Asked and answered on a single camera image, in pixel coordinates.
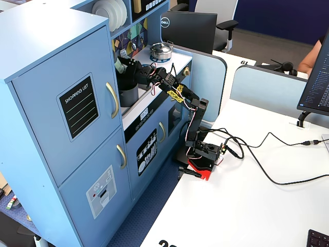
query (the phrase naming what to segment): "robotic arm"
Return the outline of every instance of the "robotic arm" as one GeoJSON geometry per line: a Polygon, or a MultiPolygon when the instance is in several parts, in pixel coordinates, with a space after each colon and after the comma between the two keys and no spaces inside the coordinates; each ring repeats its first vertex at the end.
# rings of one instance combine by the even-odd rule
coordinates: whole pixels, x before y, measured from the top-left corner
{"type": "Polygon", "coordinates": [[[162,91],[169,94],[183,107],[193,113],[192,120],[187,129],[185,142],[188,147],[188,162],[194,169],[194,172],[182,168],[180,171],[208,180],[221,151],[219,146],[207,144],[197,139],[198,129],[206,112],[209,101],[206,99],[200,99],[186,86],[178,83],[176,78],[171,73],[166,72],[165,68],[152,68],[152,70],[153,72],[148,73],[147,75],[147,83],[151,82],[154,86],[159,86],[162,91]],[[189,153],[194,154],[194,157],[189,157],[189,153]]]}
{"type": "Polygon", "coordinates": [[[221,146],[201,142],[197,139],[198,130],[202,118],[206,112],[209,101],[200,99],[194,92],[189,90],[183,84],[178,83],[177,79],[167,73],[163,67],[156,68],[150,65],[142,66],[140,62],[133,59],[118,58],[120,62],[116,63],[117,67],[125,67],[121,72],[117,69],[122,77],[130,78],[128,81],[143,84],[148,88],[149,84],[158,86],[173,99],[179,102],[183,107],[193,113],[191,122],[188,126],[185,143],[188,147],[186,153],[189,165],[194,169],[189,170],[180,168],[180,173],[188,173],[201,179],[208,180],[211,171],[220,156],[221,146]]]}

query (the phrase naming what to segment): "headphones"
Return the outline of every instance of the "headphones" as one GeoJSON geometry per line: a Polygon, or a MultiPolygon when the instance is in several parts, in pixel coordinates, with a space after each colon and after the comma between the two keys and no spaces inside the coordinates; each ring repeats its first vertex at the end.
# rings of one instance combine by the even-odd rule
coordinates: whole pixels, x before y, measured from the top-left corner
{"type": "Polygon", "coordinates": [[[275,68],[274,71],[278,71],[278,72],[282,72],[282,73],[287,71],[287,72],[289,72],[289,75],[297,76],[297,70],[294,69],[293,63],[291,63],[291,62],[279,63],[279,62],[274,61],[274,60],[272,60],[272,61],[281,65],[280,67],[275,68]]]}

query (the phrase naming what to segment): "chalkboard sticker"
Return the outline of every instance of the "chalkboard sticker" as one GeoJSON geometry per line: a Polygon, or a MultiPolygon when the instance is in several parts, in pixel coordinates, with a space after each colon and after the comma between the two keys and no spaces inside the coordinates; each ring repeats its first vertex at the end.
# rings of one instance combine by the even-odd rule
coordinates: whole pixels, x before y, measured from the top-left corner
{"type": "Polygon", "coordinates": [[[59,100],[72,139],[99,116],[90,75],[64,93],[59,100]]]}

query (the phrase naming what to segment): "computer monitor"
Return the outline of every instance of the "computer monitor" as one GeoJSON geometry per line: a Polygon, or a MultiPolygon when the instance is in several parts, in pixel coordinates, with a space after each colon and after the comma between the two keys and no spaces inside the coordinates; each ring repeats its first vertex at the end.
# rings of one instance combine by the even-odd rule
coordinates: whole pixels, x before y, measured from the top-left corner
{"type": "Polygon", "coordinates": [[[168,11],[162,14],[162,40],[212,54],[217,14],[168,11]]]}
{"type": "Polygon", "coordinates": [[[298,110],[329,116],[329,38],[322,43],[318,58],[305,86],[298,110]]]}

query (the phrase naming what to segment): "person's arm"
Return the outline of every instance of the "person's arm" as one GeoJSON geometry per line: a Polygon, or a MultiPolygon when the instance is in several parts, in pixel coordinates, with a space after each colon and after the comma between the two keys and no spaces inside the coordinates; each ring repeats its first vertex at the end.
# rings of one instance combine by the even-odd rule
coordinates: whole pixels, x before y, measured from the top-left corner
{"type": "Polygon", "coordinates": [[[315,64],[315,61],[317,60],[318,54],[321,49],[321,42],[318,40],[318,42],[315,44],[313,49],[310,51],[309,54],[303,59],[303,61],[298,66],[298,71],[307,73],[308,76],[312,72],[313,66],[315,64]]]}

